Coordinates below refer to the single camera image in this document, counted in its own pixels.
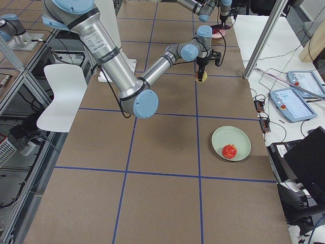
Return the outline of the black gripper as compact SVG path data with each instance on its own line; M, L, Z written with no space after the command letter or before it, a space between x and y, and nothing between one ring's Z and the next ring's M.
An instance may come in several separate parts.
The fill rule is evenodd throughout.
M199 66L198 70L198 82L203 82L204 74L205 74L205 66L209 64L209 61L211 60L210 57L197 57L197 65Z
M220 21L221 21L222 28L225 28L225 26L226 26L225 23L229 17L229 13L230 13L229 11L221 11L220 12Z

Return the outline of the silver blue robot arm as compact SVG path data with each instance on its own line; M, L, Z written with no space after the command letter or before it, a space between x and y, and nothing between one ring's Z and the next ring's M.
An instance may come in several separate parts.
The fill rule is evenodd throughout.
M76 33L118 87L121 109L139 118L156 113L159 100L150 87L178 59L190 62L210 54L212 28L202 25L190 42L170 45L142 77L136 77L102 25L94 1L44 1L43 22Z
M176 0L176 3L190 10L192 13L198 15L201 22L208 22L215 7L219 10L219 19L221 21L220 27L226 28L226 21L229 17L232 0L208 0L208 1L192 1L192 0Z

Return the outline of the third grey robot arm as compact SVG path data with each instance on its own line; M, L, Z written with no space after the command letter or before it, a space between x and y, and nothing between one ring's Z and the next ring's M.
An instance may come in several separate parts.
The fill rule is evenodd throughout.
M43 34L30 33L15 14L1 16L1 38L12 50L32 51Z

